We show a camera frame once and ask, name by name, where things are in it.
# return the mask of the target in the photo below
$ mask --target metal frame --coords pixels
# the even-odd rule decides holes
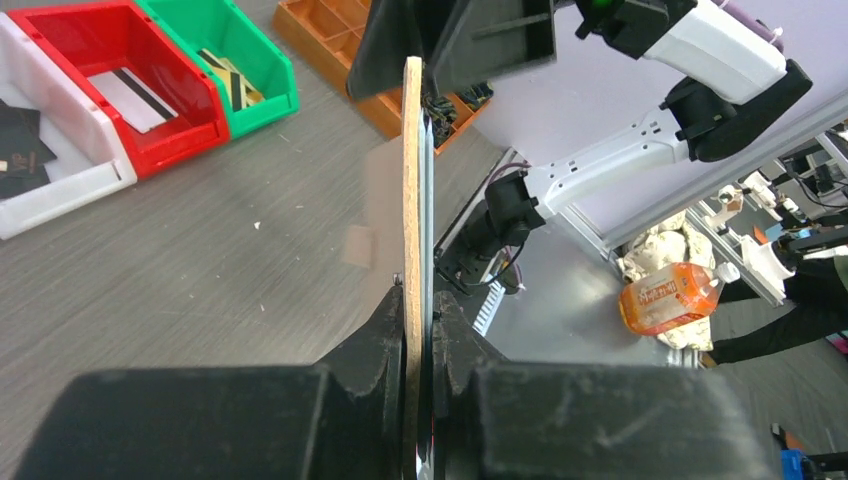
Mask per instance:
[[[605,260],[611,262],[613,265],[615,264],[618,255],[607,245],[601,234],[598,233],[598,227],[577,208],[577,205],[571,204],[563,208],[560,211],[560,216],[580,234],[580,239],[584,240],[583,243],[597,250]]]
[[[672,191],[655,204],[646,205],[641,214],[600,235],[601,251],[625,244],[652,226],[714,194],[722,186],[751,173],[765,161],[777,158],[842,122],[846,117],[848,117],[848,89],[832,97],[820,108],[813,108],[809,114],[781,131],[767,132],[764,140],[753,148],[720,164],[719,168],[709,174]]]
[[[827,152],[834,160],[836,160],[836,164],[839,165],[839,169],[842,170],[842,173],[848,177],[848,158],[845,158],[845,155],[842,154],[842,151],[839,150],[833,141],[827,136],[827,133],[821,133],[816,135],[816,141],[821,144],[824,151]]]
[[[655,107],[600,143],[550,164],[534,165],[525,184],[539,199],[536,211],[547,219],[610,183],[645,170],[689,163],[689,143],[677,138],[688,123],[678,121],[671,108]]]
[[[758,272],[747,268],[742,255],[736,251],[736,245],[731,245],[704,222],[704,216],[712,215],[715,215],[715,212],[705,202],[698,202],[698,204],[686,210],[686,220],[710,240],[715,251],[725,261],[736,265],[736,268],[742,274],[742,280],[750,285],[757,292],[757,295],[766,299],[775,307],[782,305],[782,292],[775,291]],[[732,241],[737,242],[738,237],[735,232],[731,230],[729,235]]]

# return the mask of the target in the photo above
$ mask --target orange beverage bottle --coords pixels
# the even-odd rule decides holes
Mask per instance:
[[[624,287],[618,307],[631,332],[659,335],[711,315],[721,289],[739,277],[739,269],[731,263],[722,263],[715,270],[672,263]]]

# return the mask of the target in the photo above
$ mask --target white cloth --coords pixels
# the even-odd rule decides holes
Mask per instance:
[[[715,268],[713,246],[706,236],[686,221],[681,212],[639,235],[626,246],[626,254],[618,260],[625,280],[635,282],[675,262],[691,262]],[[713,349],[710,318],[706,317],[675,328],[657,339],[675,350]]]

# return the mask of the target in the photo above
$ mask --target black card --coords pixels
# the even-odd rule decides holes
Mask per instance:
[[[0,174],[0,200],[17,197],[48,183],[50,183],[50,177],[47,176],[44,165],[38,165],[30,175],[4,176]]]
[[[41,141],[41,113],[37,110],[0,106],[0,160],[10,162],[12,155],[35,155],[40,165],[56,159],[56,154]]]
[[[21,155],[20,153],[13,153],[9,156],[8,160],[3,160],[6,162],[6,171],[0,172],[0,178],[3,177],[18,177],[25,178],[31,177],[33,175],[38,174],[38,167],[43,164],[38,163],[36,159],[35,152],[30,152],[29,155]]]

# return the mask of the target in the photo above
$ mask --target thin wooden plank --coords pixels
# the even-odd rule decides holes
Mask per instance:
[[[415,441],[418,438],[418,396],[421,390],[423,305],[421,302],[421,218],[419,199],[418,125],[421,118],[421,72],[418,57],[406,59],[403,72],[403,300],[406,337],[404,405],[404,462],[406,478],[415,478]]]

